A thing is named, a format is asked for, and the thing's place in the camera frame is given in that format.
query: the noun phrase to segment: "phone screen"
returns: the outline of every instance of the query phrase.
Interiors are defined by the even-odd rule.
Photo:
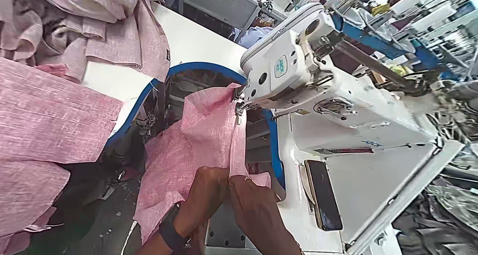
[[[334,191],[332,191],[326,164],[312,160],[308,160],[307,163],[314,186],[315,198],[317,199],[317,205],[320,211],[322,229],[325,231],[342,230],[342,220],[338,212],[337,202],[335,201]]]

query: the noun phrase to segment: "blue edge trim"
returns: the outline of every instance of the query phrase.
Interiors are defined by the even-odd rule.
[[[214,72],[220,72],[224,77],[232,79],[236,83],[244,84],[247,82],[247,79],[244,78],[239,73],[232,71],[226,67],[223,67],[218,64],[213,63],[206,63],[206,62],[191,62],[191,63],[183,63],[177,66],[174,66],[169,69],[167,77],[174,75],[178,72],[189,70],[189,69],[208,69]],[[128,128],[131,126],[131,122],[134,120],[136,113],[138,112],[140,106],[142,105],[143,101],[145,100],[146,96],[151,91],[152,87],[157,85],[159,81],[157,79],[152,79],[151,84],[148,84],[144,87],[143,91],[141,92],[138,100],[134,104],[131,112],[129,113],[126,121],[121,126],[121,128],[111,136],[108,141],[106,142],[106,146],[110,145],[112,142],[116,141],[120,137],[122,137]],[[279,184],[282,188],[285,189],[285,178],[284,178],[284,169],[282,167],[282,162],[279,158],[279,142],[277,137],[277,123],[275,120],[272,119],[274,116],[270,110],[262,110],[266,117],[267,125],[269,126],[269,131],[271,132],[271,155],[272,155],[272,169],[274,170],[275,177],[277,178]]]

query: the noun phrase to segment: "pink linen fabric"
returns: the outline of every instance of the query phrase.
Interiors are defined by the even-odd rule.
[[[230,175],[248,176],[245,167],[245,113],[236,125],[234,88],[212,87],[184,99],[183,118],[146,144],[148,160],[141,180],[134,219],[146,242],[169,207],[187,198],[195,172],[202,166],[230,168]],[[270,187],[270,176],[251,176]]]
[[[149,0],[1,0],[0,56],[66,64],[81,83],[87,60],[131,66],[165,81],[169,45]]]
[[[41,67],[51,73],[63,66]],[[122,102],[0,57],[0,254],[26,248],[45,227],[70,173],[58,163],[94,162]]]

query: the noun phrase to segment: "brand label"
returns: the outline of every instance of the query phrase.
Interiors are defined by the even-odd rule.
[[[375,147],[383,147],[383,145],[381,145],[377,142],[370,141],[370,140],[362,140],[362,142],[365,142],[365,143],[370,144],[370,145],[375,146]]]
[[[287,59],[285,58],[285,55],[281,56],[279,58],[274,66],[274,76],[276,78],[281,77],[287,72]]]

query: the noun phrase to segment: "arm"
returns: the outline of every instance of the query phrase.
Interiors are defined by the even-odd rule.
[[[302,251],[285,228],[274,192],[244,176],[230,178],[236,222],[264,255],[300,255]]]
[[[224,197],[228,195],[228,176],[229,170],[219,167],[204,166],[196,171],[189,195],[173,221],[179,235],[191,237],[218,210]],[[136,255],[170,255],[172,252],[163,237],[156,233]]]

